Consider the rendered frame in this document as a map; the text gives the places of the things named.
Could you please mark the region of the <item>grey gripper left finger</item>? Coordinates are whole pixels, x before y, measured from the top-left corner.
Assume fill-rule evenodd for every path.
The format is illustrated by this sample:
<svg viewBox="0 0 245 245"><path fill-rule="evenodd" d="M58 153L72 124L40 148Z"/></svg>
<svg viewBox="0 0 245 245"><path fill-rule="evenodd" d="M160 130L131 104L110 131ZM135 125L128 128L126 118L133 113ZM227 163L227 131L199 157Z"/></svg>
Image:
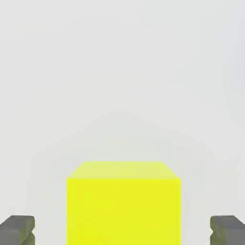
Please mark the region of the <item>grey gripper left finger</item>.
<svg viewBox="0 0 245 245"><path fill-rule="evenodd" d="M35 245L35 218L11 215L0 224L0 245Z"/></svg>

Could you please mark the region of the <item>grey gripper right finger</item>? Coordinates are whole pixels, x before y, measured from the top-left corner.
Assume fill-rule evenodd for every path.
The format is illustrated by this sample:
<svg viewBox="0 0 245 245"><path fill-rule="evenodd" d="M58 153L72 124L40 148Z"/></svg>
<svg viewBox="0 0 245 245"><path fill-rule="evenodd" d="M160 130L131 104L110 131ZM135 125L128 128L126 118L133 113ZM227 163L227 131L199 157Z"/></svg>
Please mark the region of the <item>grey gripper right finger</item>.
<svg viewBox="0 0 245 245"><path fill-rule="evenodd" d="M210 218L210 245L245 245L245 224L233 215Z"/></svg>

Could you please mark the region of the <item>small yellow cube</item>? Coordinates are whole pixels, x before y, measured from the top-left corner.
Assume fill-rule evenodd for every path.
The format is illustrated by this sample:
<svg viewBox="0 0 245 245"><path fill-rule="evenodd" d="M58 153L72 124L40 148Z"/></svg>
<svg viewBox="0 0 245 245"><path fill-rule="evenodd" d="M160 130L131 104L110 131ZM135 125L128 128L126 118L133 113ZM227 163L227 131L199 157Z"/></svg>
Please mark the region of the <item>small yellow cube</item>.
<svg viewBox="0 0 245 245"><path fill-rule="evenodd" d="M67 245L181 245L181 180L161 162L84 162L67 178Z"/></svg>

